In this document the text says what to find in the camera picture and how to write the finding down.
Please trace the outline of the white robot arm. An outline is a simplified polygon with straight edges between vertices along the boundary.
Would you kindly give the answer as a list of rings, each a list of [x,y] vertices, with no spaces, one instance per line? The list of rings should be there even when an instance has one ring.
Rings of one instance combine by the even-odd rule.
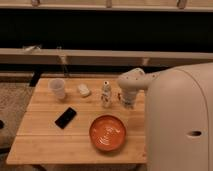
[[[118,76],[117,83],[121,88],[119,100],[125,108],[133,108],[140,90],[147,90],[157,78],[159,72],[145,73],[141,68],[134,68]]]

